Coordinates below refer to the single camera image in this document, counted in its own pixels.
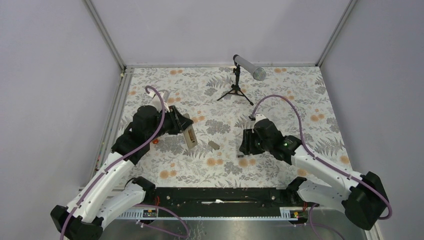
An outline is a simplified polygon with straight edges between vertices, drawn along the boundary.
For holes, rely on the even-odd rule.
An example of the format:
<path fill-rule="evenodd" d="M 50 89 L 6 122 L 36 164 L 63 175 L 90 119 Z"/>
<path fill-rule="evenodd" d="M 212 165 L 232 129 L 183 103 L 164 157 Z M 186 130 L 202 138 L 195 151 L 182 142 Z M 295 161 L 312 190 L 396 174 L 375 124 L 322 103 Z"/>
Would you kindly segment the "white remote control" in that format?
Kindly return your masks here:
<path fill-rule="evenodd" d="M 187 149 L 191 150 L 198 144 L 196 133 L 193 127 L 194 122 L 193 120 L 191 120 L 190 115 L 188 113 L 185 113 L 182 116 L 183 116 L 183 122 L 181 124 L 183 129 L 182 133 L 187 145 Z"/>

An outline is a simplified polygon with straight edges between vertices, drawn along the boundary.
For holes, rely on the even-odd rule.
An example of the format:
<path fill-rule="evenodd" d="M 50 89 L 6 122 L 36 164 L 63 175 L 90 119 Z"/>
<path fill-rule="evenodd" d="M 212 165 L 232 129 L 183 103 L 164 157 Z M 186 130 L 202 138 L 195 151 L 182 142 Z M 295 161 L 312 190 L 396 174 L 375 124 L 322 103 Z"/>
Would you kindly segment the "grey battery compartment cover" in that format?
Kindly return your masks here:
<path fill-rule="evenodd" d="M 220 145 L 219 145 L 219 144 L 217 144 L 216 142 L 212 141 L 212 140 L 210 140 L 210 141 L 208 142 L 208 145 L 209 145 L 212 149 L 214 149 L 214 150 L 219 150 L 219 149 L 220 149 Z"/>

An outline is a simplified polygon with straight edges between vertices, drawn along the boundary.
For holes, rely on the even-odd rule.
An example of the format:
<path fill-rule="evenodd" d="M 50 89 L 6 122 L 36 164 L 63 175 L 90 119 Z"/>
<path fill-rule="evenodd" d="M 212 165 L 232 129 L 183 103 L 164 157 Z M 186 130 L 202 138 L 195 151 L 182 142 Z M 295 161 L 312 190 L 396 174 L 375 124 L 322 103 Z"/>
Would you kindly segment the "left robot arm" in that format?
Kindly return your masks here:
<path fill-rule="evenodd" d="M 60 237 L 98 240 L 104 229 L 128 209 L 138 204 L 152 204 L 155 185 L 143 177 L 135 178 L 118 195 L 112 198 L 108 195 L 150 150 L 153 140 L 166 134 L 185 134 L 193 123 L 174 105 L 165 109 L 152 105 L 139 107 L 87 186 L 66 206 L 56 205 L 51 211 L 50 216 Z"/>

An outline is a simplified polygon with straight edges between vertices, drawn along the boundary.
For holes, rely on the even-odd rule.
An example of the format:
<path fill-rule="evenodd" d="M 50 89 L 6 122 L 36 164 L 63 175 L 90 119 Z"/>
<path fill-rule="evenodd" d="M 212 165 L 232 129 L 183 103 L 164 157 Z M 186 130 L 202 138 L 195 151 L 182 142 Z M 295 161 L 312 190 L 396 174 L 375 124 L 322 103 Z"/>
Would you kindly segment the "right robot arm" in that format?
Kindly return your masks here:
<path fill-rule="evenodd" d="M 380 177 L 369 171 L 362 174 L 330 163 L 309 150 L 301 139 L 284 136 L 267 118 L 244 129 L 239 151 L 244 155 L 271 154 L 276 160 L 308 171 L 325 184 L 297 177 L 289 186 L 287 201 L 293 206 L 314 203 L 337 210 L 357 227 L 371 230 L 388 209 L 388 196 Z"/>

